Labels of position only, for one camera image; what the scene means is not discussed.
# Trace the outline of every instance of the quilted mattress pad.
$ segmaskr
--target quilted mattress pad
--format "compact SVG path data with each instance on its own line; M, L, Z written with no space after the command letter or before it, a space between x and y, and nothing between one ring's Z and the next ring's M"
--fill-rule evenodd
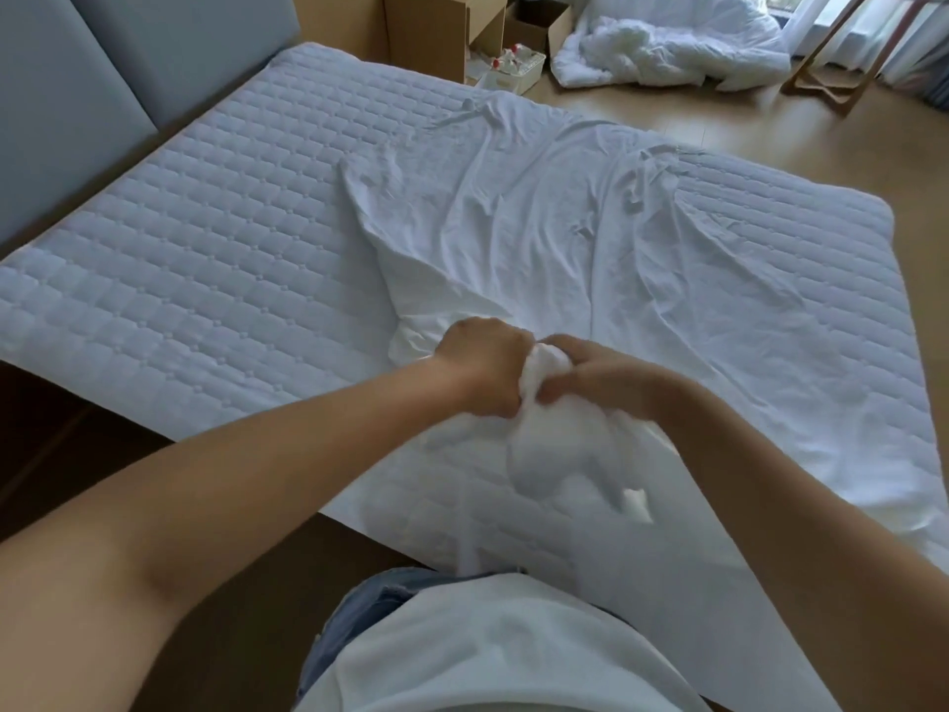
M172 440L386 371L397 320L335 165L478 94L315 44L281 53L6 258L0 358ZM884 202L694 148L680 156L681 193L792 280L942 489ZM658 561L648 584L633 584L635 542L578 538L567 511L517 497L495 470L468 469L459 484L463 467L451 451L396 453L324 512L445 569L457 563L457 537L472 532L458 528L464 518L482 565L522 565L596 597L737 712L834 708L760 590L744 591L757 588L748 571L694 590ZM591 578L608 584L585 590ZM690 615L736 614L741 629L682 634Z

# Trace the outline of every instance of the wall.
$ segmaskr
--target wall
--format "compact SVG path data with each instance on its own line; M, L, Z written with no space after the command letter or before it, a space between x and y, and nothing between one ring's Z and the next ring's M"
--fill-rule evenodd
M301 38L346 50L361 59L389 61L383 0L293 0Z

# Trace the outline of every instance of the white duvet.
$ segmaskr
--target white duvet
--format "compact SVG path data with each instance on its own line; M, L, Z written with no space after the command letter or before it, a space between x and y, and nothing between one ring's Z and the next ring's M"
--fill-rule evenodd
M790 57L764 0L573 0L576 29L552 59L563 87L718 80L733 92L776 84Z
M343 184L399 318L390 357L406 363L430 354L447 327L470 314L508 319L538 338L590 338L707 385L897 534L925 527L935 513L928 501L938 498L929 477L869 411L866 390L792 282L727 223L680 198L678 164L677 148L656 135L504 93L345 158ZM606 503L591 507L588 488L567 487L556 504L574 520L573 591L649 630L660 650L715 639L739 667L748 655L765 655L782 674L811 680L681 461L670 465L668 450L639 445L636 434L619 437L631 441L625 482L646 491L654 524L630 528ZM473 509L479 498L464 494L466 470L504 469L503 445L466 444L450 457L459 537L476 528L467 523L473 515L507 524L496 510ZM402 464L421 465L431 454L419 443L405 452ZM550 542L545 530L536 535L536 545ZM477 548L480 540L465 544ZM478 549L458 550L462 567L466 555ZM740 675L704 671L690 680L700 692L741 698ZM755 698L748 708L767 702ZM808 702L833 706L825 692Z

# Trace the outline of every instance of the jeans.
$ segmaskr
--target jeans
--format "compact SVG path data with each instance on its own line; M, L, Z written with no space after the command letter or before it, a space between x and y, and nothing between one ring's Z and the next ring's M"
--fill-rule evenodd
M297 687L297 704L329 669L346 645L376 622L386 619L422 589L466 582L492 574L495 573L456 577L417 567L402 567L379 573L353 587L326 621L323 632L316 636L316 641L302 664L300 684Z

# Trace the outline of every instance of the hand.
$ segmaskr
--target hand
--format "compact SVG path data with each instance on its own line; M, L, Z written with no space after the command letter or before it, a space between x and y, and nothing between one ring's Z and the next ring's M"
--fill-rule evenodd
M469 317L448 328L433 360L449 367L460 383L463 411L512 418L521 406L518 383L533 346L527 330L493 317Z
M684 381L658 364L571 335L552 335L541 342L562 349L575 367L544 381L537 392L540 404L551 404L563 395L577 395L638 419L654 419L664 393Z

